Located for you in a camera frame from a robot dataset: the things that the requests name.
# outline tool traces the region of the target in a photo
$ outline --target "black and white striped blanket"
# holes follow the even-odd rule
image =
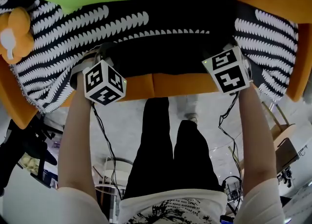
[[[253,61],[255,85],[279,100],[286,92],[295,62],[297,25],[234,0],[212,1],[100,3],[64,16],[60,6],[32,0],[24,7],[31,16],[35,46],[28,57],[11,68],[28,101],[41,112],[51,112],[73,91],[68,82],[73,65],[86,51],[105,41],[169,34],[198,34],[210,40],[223,35],[225,40],[234,35]],[[11,5],[10,0],[0,0],[0,14],[11,11]]]

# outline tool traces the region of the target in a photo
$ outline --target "tiled floor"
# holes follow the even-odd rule
[[[262,94],[260,98],[266,101],[267,105],[270,105],[270,100],[265,95]],[[170,135],[173,146],[176,143],[177,130],[181,121],[178,117],[178,115],[181,115],[181,109],[177,109],[177,105],[181,108],[181,105],[183,105],[181,102],[186,99],[191,102],[195,100],[194,96],[169,98]],[[210,93],[200,94],[196,100],[196,112],[199,114],[198,129],[207,140],[214,171],[220,182],[229,175],[238,175],[232,154],[228,149],[229,146],[233,146],[233,143],[218,129],[219,116],[228,109],[232,99],[232,97],[221,93]],[[131,161],[135,159],[140,144],[145,102],[145,100],[139,100],[114,103],[106,107],[97,105],[97,111],[103,120],[106,134],[112,143],[114,153],[117,157]],[[298,126],[291,140],[299,150],[312,137],[312,126],[308,121],[312,117],[312,107],[305,105],[303,102],[293,103],[287,97],[284,97],[279,105],[284,110],[290,123],[296,123]],[[67,108],[58,109],[48,117],[64,124],[67,110]],[[276,112],[276,108],[273,109],[273,112],[282,121],[282,118]],[[273,120],[269,117],[267,118],[269,125],[273,126]],[[230,115],[224,121],[223,128],[235,138],[239,151],[239,159],[243,159],[238,103],[236,103]],[[103,157],[108,155],[109,152],[93,113],[91,113],[90,130],[92,163],[101,164]],[[188,162],[194,162],[192,154],[185,159]]]

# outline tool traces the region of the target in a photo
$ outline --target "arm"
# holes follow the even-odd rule
[[[96,200],[91,172],[90,109],[91,102],[84,97],[83,74],[79,73],[59,150],[58,182],[59,187],[78,189]]]
[[[240,92],[239,111],[244,145],[244,196],[258,184],[276,178],[273,138],[259,97],[250,86]]]

